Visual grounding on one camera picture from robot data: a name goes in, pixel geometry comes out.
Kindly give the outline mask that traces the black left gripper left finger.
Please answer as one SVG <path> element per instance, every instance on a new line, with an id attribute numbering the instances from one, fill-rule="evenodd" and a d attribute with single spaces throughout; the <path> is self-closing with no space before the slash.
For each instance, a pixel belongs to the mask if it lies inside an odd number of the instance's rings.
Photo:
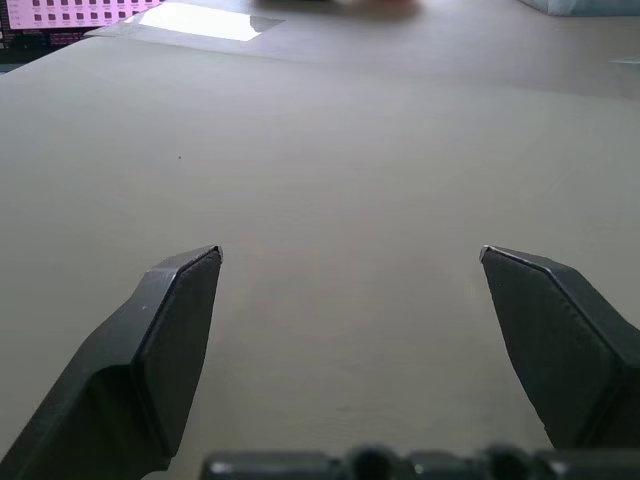
<path id="1" fill-rule="evenodd" d="M 148 270 L 81 344 L 1 461 L 4 479 L 142 479 L 176 456 L 206 357 L 222 251 Z"/>

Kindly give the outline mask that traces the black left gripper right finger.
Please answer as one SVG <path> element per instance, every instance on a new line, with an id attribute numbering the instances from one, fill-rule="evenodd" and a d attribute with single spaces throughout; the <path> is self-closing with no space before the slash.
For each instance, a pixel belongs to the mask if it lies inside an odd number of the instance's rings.
<path id="1" fill-rule="evenodd" d="M 577 270 L 485 246 L 506 350 L 556 448 L 639 445 L 639 330 Z"/>

